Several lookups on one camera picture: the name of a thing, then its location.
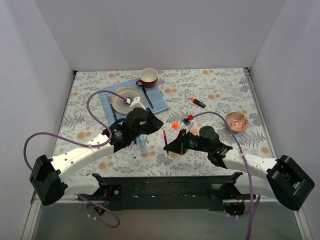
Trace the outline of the beige striped plate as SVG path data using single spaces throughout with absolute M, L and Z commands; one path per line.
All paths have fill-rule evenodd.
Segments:
M 142 93 L 135 89 L 135 88 L 131 88 L 131 87 L 119 87 L 116 90 L 116 93 L 122 97 L 124 97 L 125 99 L 130 99 L 131 101 L 133 101 L 134 98 L 136 97 L 140 97 L 140 102 L 143 103 L 143 95 Z M 130 105 L 127 104 L 125 102 L 125 100 L 123 100 L 122 98 L 114 95 L 112 97 L 111 100 L 111 104 L 112 107 L 114 108 L 114 110 L 119 113 L 119 114 L 123 114 L 126 115 L 130 112 Z

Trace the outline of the black handled fork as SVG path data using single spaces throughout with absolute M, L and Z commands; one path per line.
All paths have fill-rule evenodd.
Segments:
M 107 92 L 105 95 L 106 95 L 106 98 L 107 98 L 108 103 L 109 103 L 109 105 L 110 105 L 110 109 L 111 109 L 111 111 L 112 111 L 113 118 L 114 118 L 114 120 L 116 121 L 118 118 L 117 118 L 117 115 L 116 115 L 116 111 L 115 111 L 115 109 L 113 108 L 113 105 L 112 105 L 112 96 L 111 96 L 111 93 Z

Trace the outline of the floral tablecloth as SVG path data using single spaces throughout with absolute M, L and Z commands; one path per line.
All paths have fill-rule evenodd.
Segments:
M 103 130 L 107 118 L 100 98 L 94 92 L 139 76 L 137 70 L 87 71 L 75 75 L 64 119 L 59 134 L 77 142 L 86 143 Z M 272 158 L 269 138 L 260 112 L 252 95 L 251 84 L 242 68 L 171 69 L 160 70 L 157 87 L 168 105 L 168 110 L 158 114 L 163 121 L 167 142 L 178 135 L 173 123 L 181 123 L 188 115 L 195 115 L 190 130 L 198 134 L 201 127 L 212 126 L 220 140 L 242 148 L 245 154 Z M 206 105 L 194 104 L 195 98 Z M 248 119 L 248 128 L 233 132 L 226 116 L 240 112 Z M 141 155 L 139 145 L 103 157 L 77 172 L 79 176 L 98 173 L 103 177 L 169 177 L 230 175 L 231 170 L 216 167 L 204 152 L 189 150 L 185 155 L 164 151 L 163 130 L 146 137 L 146 155 Z

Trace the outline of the light blue highlighter cap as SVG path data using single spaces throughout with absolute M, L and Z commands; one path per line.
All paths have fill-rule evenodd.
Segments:
M 139 137 L 139 142 L 140 142 L 140 144 L 144 144 L 145 143 L 145 137 L 144 137 L 144 135 L 142 134 L 142 135 L 140 135 Z

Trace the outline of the orange black highlighter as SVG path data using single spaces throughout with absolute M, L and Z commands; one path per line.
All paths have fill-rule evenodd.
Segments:
M 196 98 L 191 97 L 190 100 L 191 100 L 194 104 L 196 104 L 197 106 L 199 106 L 199 107 L 201 107 L 201 108 L 203 108 L 203 109 L 206 107 L 206 105 L 205 105 L 203 102 L 199 101 L 199 100 L 196 99 Z

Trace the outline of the thin blue pen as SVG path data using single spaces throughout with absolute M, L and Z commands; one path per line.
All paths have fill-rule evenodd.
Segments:
M 137 145 L 136 144 L 134 144 L 134 148 L 133 148 L 133 158 L 134 159 L 136 159 L 136 157 L 137 157 Z

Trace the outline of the red patterned bowl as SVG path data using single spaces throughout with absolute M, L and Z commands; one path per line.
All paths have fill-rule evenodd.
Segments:
M 225 120 L 229 128 L 235 133 L 243 132 L 249 127 L 249 121 L 247 117 L 240 112 L 228 113 L 225 117 Z

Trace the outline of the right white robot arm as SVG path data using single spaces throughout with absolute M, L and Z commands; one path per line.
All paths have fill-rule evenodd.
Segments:
M 234 170 L 225 183 L 211 190 L 216 198 L 230 200 L 243 195 L 260 195 L 298 211 L 315 187 L 315 182 L 290 156 L 265 158 L 242 154 L 220 141 L 211 126 L 202 127 L 198 135 L 182 129 L 163 149 L 180 155 L 188 150 L 204 152 L 213 165 Z

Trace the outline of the orange highlighter cap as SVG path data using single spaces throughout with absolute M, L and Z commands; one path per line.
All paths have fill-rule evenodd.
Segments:
M 178 129 L 179 128 L 179 124 L 178 123 L 176 123 L 176 122 L 174 122 L 173 124 L 172 124 L 172 127 L 174 128 L 174 129 Z

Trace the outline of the blue tiled placemat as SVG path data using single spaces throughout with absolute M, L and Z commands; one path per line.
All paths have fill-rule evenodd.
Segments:
M 158 89 L 157 86 L 153 86 L 151 88 L 147 88 L 146 91 L 147 91 L 147 94 L 154 106 L 154 108 L 152 109 L 145 97 L 145 94 L 142 90 L 141 87 L 137 86 L 136 85 L 136 81 L 138 79 L 137 78 L 134 78 L 134 79 L 131 79 L 131 80 L 127 80 L 127 81 L 123 81 L 123 82 L 120 82 L 120 83 L 116 83 L 116 84 L 113 84 L 113 85 L 110 85 L 110 86 L 107 86 L 104 88 L 105 91 L 111 91 L 111 92 L 116 92 L 116 90 L 119 88 L 119 87 L 126 87 L 126 88 L 134 88 L 134 89 L 137 89 L 139 90 L 141 93 L 142 93 L 142 99 L 143 99 L 143 105 L 146 107 L 146 108 L 149 108 L 152 113 L 154 115 L 156 114 L 159 114 L 161 112 L 164 112 L 164 111 L 167 111 L 169 109 L 168 105 L 165 103 L 165 100 L 162 96 L 162 94 L 160 93 L 160 90 Z M 103 110 L 104 110 L 104 113 L 105 113 L 105 116 L 107 118 L 107 121 L 108 123 L 111 125 L 115 122 L 114 120 L 114 117 L 113 117 L 113 113 L 112 113 L 112 110 L 110 108 L 110 104 L 107 100 L 107 97 L 106 97 L 106 93 L 105 92 L 101 92 L 98 94 L 99 96 L 99 99 L 100 99 L 100 102 L 102 104 L 102 107 L 103 107 Z M 117 119 L 121 119 L 121 118 L 124 118 L 127 116 L 127 114 L 120 114 L 118 112 L 115 112 L 116 113 L 116 116 L 117 116 Z

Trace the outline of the light blue highlighter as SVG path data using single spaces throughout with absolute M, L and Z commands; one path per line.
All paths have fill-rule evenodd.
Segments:
M 140 153 L 142 156 L 147 155 L 146 144 L 144 142 L 140 142 Z

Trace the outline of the black handled knife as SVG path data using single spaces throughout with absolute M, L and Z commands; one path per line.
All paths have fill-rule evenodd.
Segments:
M 142 91 L 143 91 L 143 93 L 144 93 L 145 98 L 147 99 L 147 101 L 148 101 L 148 103 L 149 103 L 149 106 L 151 107 L 151 109 L 154 109 L 154 105 L 153 105 L 151 99 L 150 99 L 149 96 L 148 96 L 148 93 L 147 93 L 146 88 L 145 88 L 145 87 L 141 87 L 141 88 L 142 88 Z

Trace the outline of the pink pen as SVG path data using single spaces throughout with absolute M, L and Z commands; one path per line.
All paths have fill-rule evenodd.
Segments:
M 163 137 L 164 137 L 164 142 L 165 142 L 165 147 L 166 147 L 168 145 L 167 135 L 166 135 L 166 131 L 164 128 L 162 131 L 163 131 Z M 166 154 L 167 154 L 167 156 L 169 156 L 170 155 L 169 151 L 166 150 Z

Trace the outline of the red and white cup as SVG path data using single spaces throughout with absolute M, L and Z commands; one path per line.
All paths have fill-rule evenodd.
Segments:
M 159 75 L 153 68 L 145 68 L 139 73 L 139 79 L 136 81 L 138 87 L 152 88 L 156 85 Z

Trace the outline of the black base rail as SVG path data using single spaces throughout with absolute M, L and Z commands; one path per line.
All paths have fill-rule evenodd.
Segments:
M 80 193 L 77 199 L 107 202 L 111 211 L 123 210 L 194 210 L 224 211 L 224 200 L 245 210 L 245 200 L 255 195 L 241 194 L 235 183 L 243 176 L 236 172 L 225 176 L 173 177 L 101 177 L 94 193 Z

